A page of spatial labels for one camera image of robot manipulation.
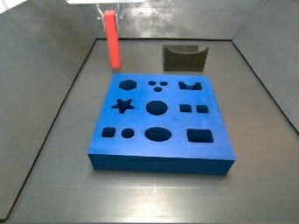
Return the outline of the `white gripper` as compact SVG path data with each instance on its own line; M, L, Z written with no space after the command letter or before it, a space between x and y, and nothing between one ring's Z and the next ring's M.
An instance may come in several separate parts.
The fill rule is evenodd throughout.
M97 21L103 24L105 30L104 12L100 9L100 4L116 4L116 29L119 30L119 21L123 19L124 4L143 3L147 0L65 0L68 4L96 4L97 8Z

